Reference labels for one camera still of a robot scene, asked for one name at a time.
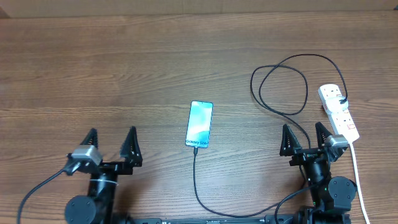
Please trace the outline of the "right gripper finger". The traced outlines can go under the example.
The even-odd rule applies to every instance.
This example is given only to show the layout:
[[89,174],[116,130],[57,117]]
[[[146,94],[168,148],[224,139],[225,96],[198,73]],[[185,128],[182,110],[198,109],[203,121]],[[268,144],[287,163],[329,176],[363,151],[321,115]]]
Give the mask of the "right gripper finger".
[[302,150],[298,139],[291,130],[290,126],[284,124],[282,127],[282,142],[280,145],[280,156],[293,156],[297,151]]
[[327,130],[326,127],[321,122],[317,122],[315,124],[316,134],[317,134],[317,143],[319,148],[324,148],[325,141],[327,137],[331,136],[332,133]]

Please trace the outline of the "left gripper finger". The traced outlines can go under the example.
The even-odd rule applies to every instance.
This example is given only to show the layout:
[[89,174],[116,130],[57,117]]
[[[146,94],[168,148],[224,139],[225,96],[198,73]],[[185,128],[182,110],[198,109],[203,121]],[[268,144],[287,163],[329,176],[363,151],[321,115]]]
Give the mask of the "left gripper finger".
[[138,144],[137,130],[135,126],[131,126],[130,130],[124,140],[121,149],[120,157],[124,158],[124,162],[131,167],[141,167],[143,158]]
[[82,140],[80,145],[93,145],[98,148],[98,133],[95,128],[91,128],[85,138]]

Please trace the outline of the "blue Samsung Galaxy smartphone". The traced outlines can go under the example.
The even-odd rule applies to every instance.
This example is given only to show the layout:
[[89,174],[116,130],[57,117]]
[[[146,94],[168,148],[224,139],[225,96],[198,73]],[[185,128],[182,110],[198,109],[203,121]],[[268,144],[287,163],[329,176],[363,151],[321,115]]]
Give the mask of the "blue Samsung Galaxy smartphone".
[[213,103],[192,101],[188,117],[185,145],[207,148],[210,140]]

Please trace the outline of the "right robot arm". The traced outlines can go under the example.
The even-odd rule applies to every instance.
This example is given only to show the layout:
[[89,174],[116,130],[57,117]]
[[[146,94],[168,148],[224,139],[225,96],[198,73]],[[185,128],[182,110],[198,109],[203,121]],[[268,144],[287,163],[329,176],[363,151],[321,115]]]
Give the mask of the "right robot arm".
[[[317,148],[304,149],[288,125],[282,127],[281,156],[290,156],[289,164],[299,166],[307,178],[308,186],[282,199],[274,213],[276,223],[337,224],[350,223],[348,211],[356,196],[358,186],[343,176],[331,176],[331,164],[347,150],[348,140],[341,134],[332,134],[320,122],[315,124]],[[286,201],[309,191],[313,205],[302,206],[293,215],[278,216]]]

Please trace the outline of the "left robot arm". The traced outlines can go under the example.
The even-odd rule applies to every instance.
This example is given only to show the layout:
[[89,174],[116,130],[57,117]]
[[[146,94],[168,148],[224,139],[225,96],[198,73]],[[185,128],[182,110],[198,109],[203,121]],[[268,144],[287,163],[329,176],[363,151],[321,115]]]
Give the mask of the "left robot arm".
[[67,223],[108,224],[133,223],[130,215],[114,213],[113,205],[120,175],[132,175],[143,159],[137,131],[130,127],[120,152],[122,161],[105,162],[98,150],[98,133],[91,129],[78,147],[67,155],[63,171],[67,175],[81,172],[90,175],[88,193],[73,197],[65,207]]

